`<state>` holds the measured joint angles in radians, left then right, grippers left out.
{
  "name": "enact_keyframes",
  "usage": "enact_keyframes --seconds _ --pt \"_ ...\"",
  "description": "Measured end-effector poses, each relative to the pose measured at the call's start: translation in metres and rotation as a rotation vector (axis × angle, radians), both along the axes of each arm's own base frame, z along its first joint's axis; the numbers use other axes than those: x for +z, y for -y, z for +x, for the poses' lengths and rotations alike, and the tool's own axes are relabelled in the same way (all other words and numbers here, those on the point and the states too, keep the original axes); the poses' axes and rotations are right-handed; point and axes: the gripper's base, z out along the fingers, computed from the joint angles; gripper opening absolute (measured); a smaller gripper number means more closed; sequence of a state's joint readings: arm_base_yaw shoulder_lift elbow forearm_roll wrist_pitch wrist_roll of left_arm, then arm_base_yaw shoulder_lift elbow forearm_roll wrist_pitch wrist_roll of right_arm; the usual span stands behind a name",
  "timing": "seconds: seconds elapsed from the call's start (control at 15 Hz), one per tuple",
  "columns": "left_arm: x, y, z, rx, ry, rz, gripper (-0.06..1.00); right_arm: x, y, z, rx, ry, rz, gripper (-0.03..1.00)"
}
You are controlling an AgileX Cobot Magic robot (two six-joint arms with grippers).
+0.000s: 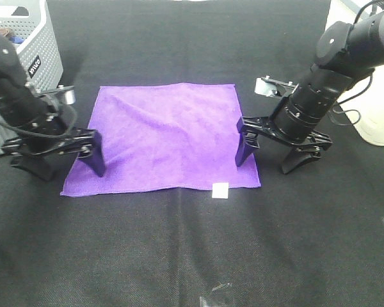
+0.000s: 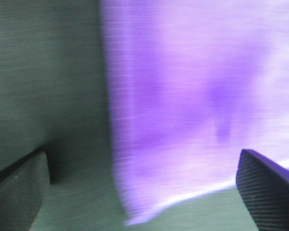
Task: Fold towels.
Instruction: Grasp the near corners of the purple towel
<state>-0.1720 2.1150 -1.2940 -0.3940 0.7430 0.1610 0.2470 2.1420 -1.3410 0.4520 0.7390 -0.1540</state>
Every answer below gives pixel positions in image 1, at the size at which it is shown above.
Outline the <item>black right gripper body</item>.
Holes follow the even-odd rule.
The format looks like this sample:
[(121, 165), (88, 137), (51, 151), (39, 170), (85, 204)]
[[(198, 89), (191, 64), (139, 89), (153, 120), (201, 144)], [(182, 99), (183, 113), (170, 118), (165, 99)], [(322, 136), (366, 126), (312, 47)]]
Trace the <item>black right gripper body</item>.
[(329, 135), (315, 130), (313, 130), (301, 143), (291, 141), (273, 126), (267, 116), (242, 116), (238, 120), (236, 127), (239, 134), (244, 132), (252, 132), (258, 136), (263, 136), (285, 146), (300, 148), (301, 150), (311, 148), (311, 150), (314, 151), (314, 148), (317, 147), (322, 148), (323, 150), (327, 150), (332, 145), (332, 141)]

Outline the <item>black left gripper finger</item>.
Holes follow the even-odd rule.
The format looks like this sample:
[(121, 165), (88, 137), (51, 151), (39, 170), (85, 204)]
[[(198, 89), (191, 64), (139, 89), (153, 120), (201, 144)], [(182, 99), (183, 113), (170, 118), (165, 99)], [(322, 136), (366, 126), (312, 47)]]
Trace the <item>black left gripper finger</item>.
[(26, 171), (43, 181), (50, 181), (54, 176), (54, 170), (51, 165), (41, 157), (14, 157), (10, 162), (10, 166)]
[(97, 130), (83, 130), (80, 136), (81, 151), (78, 160), (85, 163), (98, 177), (103, 177), (106, 165), (102, 153), (102, 135)]

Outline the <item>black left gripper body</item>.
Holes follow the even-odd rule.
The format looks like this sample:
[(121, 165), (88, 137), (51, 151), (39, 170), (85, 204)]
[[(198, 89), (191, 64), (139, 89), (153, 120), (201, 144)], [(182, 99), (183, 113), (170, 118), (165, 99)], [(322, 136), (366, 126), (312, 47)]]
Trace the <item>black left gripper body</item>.
[(78, 154), (83, 130), (76, 127), (72, 106), (12, 105), (1, 109), (1, 125), (16, 133), (1, 149), (16, 156), (44, 157), (50, 154)]

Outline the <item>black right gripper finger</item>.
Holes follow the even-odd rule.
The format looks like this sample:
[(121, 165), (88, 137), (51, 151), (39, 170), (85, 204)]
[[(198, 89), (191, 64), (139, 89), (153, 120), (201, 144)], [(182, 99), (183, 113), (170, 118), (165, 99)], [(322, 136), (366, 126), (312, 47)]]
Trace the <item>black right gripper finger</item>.
[(292, 149), (282, 162), (281, 169), (283, 174), (288, 174), (302, 165), (317, 161), (321, 158), (320, 151)]
[(239, 145), (235, 156), (237, 167), (241, 167), (247, 158), (259, 149), (258, 135), (244, 132), (239, 135)]

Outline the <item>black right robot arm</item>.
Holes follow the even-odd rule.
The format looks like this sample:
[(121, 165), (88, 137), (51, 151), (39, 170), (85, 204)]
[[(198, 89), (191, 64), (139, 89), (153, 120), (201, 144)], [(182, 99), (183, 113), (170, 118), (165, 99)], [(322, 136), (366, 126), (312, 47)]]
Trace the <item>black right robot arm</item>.
[(320, 37), (314, 62), (298, 83), (285, 83), (269, 77), (257, 81), (260, 93), (279, 100), (269, 116), (241, 117), (237, 122), (239, 146), (236, 166), (241, 166), (259, 148), (257, 138), (264, 136), (290, 147), (281, 164), (283, 173), (316, 161), (332, 141), (315, 127), (339, 97), (384, 65), (384, 1), (379, 13), (353, 23), (338, 21)]

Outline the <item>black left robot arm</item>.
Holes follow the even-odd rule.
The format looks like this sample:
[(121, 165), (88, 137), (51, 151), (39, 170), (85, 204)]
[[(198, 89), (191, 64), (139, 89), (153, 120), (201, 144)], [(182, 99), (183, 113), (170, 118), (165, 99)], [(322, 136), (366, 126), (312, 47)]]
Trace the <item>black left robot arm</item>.
[(13, 168), (49, 181), (54, 171), (46, 156), (76, 154), (98, 177), (104, 176), (102, 135), (76, 127), (73, 98), (73, 86), (37, 92), (15, 47), (0, 34), (0, 126), (16, 133), (1, 150), (12, 156)]

